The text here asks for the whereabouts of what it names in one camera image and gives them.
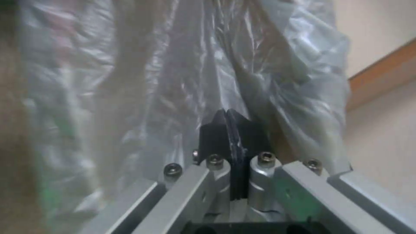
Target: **white wall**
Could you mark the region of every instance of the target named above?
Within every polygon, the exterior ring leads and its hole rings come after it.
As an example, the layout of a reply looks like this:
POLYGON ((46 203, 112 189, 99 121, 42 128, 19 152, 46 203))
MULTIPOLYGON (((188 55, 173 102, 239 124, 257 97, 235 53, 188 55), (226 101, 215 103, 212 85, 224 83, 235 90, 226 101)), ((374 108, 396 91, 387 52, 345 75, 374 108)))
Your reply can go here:
POLYGON ((333 0, 351 77, 416 37, 416 0, 333 0))
POLYGON ((349 112, 345 143, 354 170, 416 208, 416 81, 349 112))

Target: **wooden trim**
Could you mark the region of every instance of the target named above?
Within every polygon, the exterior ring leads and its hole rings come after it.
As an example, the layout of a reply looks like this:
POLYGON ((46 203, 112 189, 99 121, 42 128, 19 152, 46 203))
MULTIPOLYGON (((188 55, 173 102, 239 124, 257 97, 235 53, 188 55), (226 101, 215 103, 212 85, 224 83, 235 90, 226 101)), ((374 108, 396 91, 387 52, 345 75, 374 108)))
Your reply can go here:
POLYGON ((349 80, 352 96, 347 110, 416 78, 416 39, 349 80))

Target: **hex socket screw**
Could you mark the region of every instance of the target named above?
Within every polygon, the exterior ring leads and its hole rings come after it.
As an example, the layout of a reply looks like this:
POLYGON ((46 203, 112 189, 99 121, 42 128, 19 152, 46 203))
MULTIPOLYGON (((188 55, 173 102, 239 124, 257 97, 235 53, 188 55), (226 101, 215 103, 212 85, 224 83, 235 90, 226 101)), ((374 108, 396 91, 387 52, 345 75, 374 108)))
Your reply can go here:
POLYGON ((317 159, 307 159, 303 164, 317 175, 322 174, 322 163, 317 159))
POLYGON ((257 162, 260 167, 272 168, 276 164, 276 156, 271 152, 261 152, 257 156, 257 162))
POLYGON ((206 160, 207 168, 210 170, 221 170, 224 166, 224 158, 218 154, 211 154, 206 160))
POLYGON ((165 178, 177 180, 182 175, 182 167, 177 163, 169 163, 163 169, 165 178))
POLYGON ((198 160, 199 160, 198 150, 197 149, 194 149, 192 151, 192 161, 193 161, 194 164, 198 164, 198 160))

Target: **plastic bag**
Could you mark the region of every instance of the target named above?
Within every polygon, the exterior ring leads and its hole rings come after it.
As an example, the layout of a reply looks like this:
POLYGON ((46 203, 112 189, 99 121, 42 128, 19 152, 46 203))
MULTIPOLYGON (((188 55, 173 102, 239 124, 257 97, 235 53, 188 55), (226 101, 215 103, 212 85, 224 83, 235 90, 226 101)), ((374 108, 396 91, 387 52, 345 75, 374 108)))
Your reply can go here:
POLYGON ((348 40, 325 0, 27 0, 21 48, 51 230, 74 233, 138 177, 192 163, 218 109, 281 126, 349 170, 348 40))

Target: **metal frame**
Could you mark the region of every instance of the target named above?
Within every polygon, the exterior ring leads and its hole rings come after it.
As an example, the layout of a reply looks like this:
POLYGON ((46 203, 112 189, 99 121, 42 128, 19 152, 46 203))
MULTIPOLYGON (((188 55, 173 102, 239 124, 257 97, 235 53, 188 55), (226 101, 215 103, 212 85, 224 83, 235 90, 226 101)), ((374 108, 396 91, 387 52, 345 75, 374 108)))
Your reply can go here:
POLYGON ((416 211, 358 172, 328 178, 328 183, 396 233, 416 233, 416 211))
POLYGON ((294 221, 318 221, 332 233, 393 233, 301 162, 277 168, 275 194, 294 221))
POLYGON ((79 234, 131 233, 165 192, 163 185, 139 179, 84 226, 79 234))
POLYGON ((188 222, 201 222, 217 194, 213 173, 191 165, 133 234, 177 234, 188 222))

